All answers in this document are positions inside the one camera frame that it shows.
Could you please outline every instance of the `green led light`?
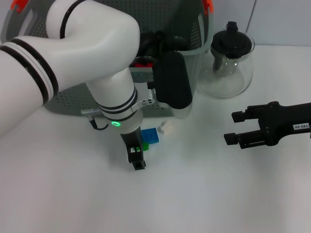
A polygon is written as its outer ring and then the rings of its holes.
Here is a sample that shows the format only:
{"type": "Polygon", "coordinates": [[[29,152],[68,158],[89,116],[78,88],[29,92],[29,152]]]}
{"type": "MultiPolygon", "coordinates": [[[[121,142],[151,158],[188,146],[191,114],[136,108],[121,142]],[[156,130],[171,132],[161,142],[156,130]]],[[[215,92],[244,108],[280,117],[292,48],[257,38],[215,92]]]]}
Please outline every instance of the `green led light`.
{"type": "Polygon", "coordinates": [[[116,122],[116,121],[112,121],[111,124],[116,126],[116,127],[120,127],[121,126],[121,124],[116,122]]]}

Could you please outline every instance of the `white tabletop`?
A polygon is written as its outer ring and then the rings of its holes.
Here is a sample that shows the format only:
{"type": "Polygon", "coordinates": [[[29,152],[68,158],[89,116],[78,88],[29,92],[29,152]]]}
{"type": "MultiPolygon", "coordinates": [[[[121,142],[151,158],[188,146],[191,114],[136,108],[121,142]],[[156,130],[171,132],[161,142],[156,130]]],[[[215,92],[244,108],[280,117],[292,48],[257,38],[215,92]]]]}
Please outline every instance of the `white tabletop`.
{"type": "MultiPolygon", "coordinates": [[[[224,133],[249,105],[311,102],[311,47],[257,46],[255,74],[232,99],[195,93],[134,171],[110,128],[40,109],[0,141],[1,233],[310,233],[310,135],[242,150],[224,133]]],[[[165,119],[144,119],[142,128],[165,119]]]]}

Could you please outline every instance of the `red object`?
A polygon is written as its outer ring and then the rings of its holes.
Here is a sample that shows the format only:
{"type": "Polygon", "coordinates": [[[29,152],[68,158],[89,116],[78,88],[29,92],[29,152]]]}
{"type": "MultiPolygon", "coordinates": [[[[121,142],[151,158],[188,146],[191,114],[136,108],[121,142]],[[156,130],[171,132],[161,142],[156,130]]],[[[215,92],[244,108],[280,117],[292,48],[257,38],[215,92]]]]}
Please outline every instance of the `red object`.
{"type": "Polygon", "coordinates": [[[202,2],[203,2],[206,16],[208,15],[208,8],[211,13],[214,13],[214,6],[213,6],[212,0],[202,0],[202,2]]]}
{"type": "Polygon", "coordinates": [[[134,67],[136,68],[142,68],[142,67],[153,67],[154,64],[152,64],[151,62],[148,62],[147,65],[143,65],[143,64],[139,64],[139,63],[135,63],[134,67]]]}
{"type": "Polygon", "coordinates": [[[15,5],[18,5],[17,12],[20,13],[22,10],[24,10],[25,6],[27,5],[29,0],[13,0],[11,4],[11,11],[13,11],[15,5]]]}

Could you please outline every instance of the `perforated basket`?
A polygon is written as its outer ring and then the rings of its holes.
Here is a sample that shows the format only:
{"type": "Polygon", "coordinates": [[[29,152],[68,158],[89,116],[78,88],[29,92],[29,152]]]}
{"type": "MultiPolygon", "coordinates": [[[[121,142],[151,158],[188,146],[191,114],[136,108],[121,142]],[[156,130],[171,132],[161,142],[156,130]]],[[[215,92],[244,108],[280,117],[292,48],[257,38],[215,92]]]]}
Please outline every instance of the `perforated basket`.
{"type": "MultiPolygon", "coordinates": [[[[19,35],[30,11],[33,17],[25,30],[25,35],[48,37],[45,28],[46,16],[53,2],[54,0],[29,0],[20,13],[17,12],[16,5],[6,16],[1,42],[4,43],[19,35]]],[[[201,58],[209,49],[213,37],[213,15],[202,0],[97,0],[97,2],[131,15],[138,22],[141,31],[161,30],[167,35],[188,39],[191,50],[180,51],[180,53],[184,55],[192,94],[194,94],[202,64],[201,58]]],[[[130,69],[134,82],[143,83],[153,80],[151,68],[130,69]]],[[[84,83],[62,91],[45,107],[55,113],[81,116],[81,110],[96,109],[97,105],[84,83]]],[[[157,101],[153,105],[143,107],[143,113],[144,117],[172,116],[171,111],[159,107],[157,101]]]]}

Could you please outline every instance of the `white robotic arm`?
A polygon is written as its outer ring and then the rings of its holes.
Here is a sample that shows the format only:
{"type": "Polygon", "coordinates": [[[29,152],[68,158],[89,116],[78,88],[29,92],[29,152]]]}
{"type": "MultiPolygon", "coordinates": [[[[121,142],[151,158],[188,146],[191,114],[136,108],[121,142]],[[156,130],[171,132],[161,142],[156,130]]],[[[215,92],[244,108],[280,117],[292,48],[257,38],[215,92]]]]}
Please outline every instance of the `white robotic arm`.
{"type": "Polygon", "coordinates": [[[57,0],[47,17],[49,39],[19,36],[0,47],[0,134],[59,91],[87,83],[102,113],[134,132],[141,110],[128,66],[139,48],[129,15],[92,0],[57,0]]]}

